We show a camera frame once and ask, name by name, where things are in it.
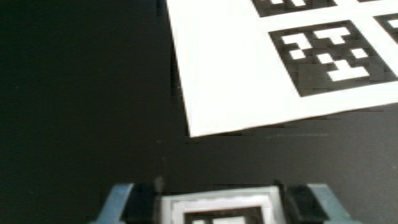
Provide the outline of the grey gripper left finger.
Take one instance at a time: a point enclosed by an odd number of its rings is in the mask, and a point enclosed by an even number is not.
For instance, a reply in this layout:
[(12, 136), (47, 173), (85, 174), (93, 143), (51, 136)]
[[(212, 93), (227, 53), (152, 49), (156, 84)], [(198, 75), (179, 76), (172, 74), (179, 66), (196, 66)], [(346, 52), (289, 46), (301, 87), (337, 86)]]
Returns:
[(163, 177), (149, 183), (117, 183), (90, 224), (157, 224)]

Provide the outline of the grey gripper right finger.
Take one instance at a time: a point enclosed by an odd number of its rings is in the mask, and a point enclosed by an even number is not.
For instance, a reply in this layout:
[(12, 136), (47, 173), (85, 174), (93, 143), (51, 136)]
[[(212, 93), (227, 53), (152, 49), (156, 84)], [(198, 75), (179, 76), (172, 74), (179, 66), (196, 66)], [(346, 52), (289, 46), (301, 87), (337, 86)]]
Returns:
[(278, 224), (362, 224), (351, 217), (326, 184), (285, 185), (278, 189)]

